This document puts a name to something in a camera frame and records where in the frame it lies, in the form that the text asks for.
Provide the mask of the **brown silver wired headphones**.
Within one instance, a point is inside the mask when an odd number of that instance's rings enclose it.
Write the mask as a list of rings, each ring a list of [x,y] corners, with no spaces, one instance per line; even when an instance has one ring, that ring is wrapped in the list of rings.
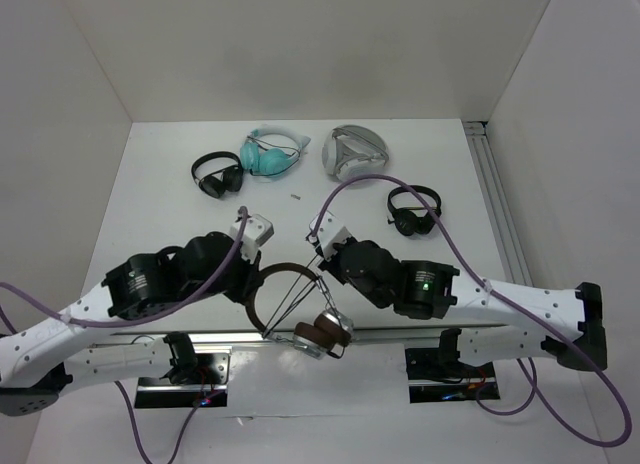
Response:
[[[325,300],[324,310],[315,318],[314,322],[312,324],[297,323],[291,338],[281,336],[275,332],[274,328],[278,325],[278,321],[272,326],[270,326],[270,322],[265,324],[256,311],[256,298],[259,288],[268,278],[285,272],[295,273],[298,277],[305,277],[309,280],[309,284],[293,298],[290,307],[283,313],[282,320],[306,299],[312,290],[318,290]],[[351,318],[338,310],[333,296],[321,276],[314,273],[309,266],[288,262],[273,264],[262,269],[259,272],[259,277],[263,280],[263,283],[244,302],[244,307],[249,321],[264,340],[287,345],[317,360],[325,356],[333,359],[341,359],[344,356],[345,349],[353,340],[354,323]]]

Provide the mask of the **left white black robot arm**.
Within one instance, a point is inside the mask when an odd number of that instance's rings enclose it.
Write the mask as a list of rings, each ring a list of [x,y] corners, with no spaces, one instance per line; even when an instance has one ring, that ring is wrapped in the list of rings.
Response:
[[[257,276],[261,238],[211,232],[185,246],[137,254],[55,317],[1,339],[1,412],[22,417],[83,387],[138,377],[180,384],[199,366],[184,332],[100,347],[126,327],[163,318],[182,302],[222,294],[240,301]]]

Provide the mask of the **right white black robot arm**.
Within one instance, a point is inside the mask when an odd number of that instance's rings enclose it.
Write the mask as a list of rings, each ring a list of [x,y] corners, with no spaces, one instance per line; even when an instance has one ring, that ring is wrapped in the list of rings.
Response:
[[[396,259],[373,241],[353,237],[315,245],[320,269],[352,286],[379,309],[413,320],[476,319],[481,331],[450,328],[439,337],[436,363],[448,376],[470,366],[526,357],[553,358],[568,369],[608,367],[599,285],[548,290],[483,278],[432,261]]]

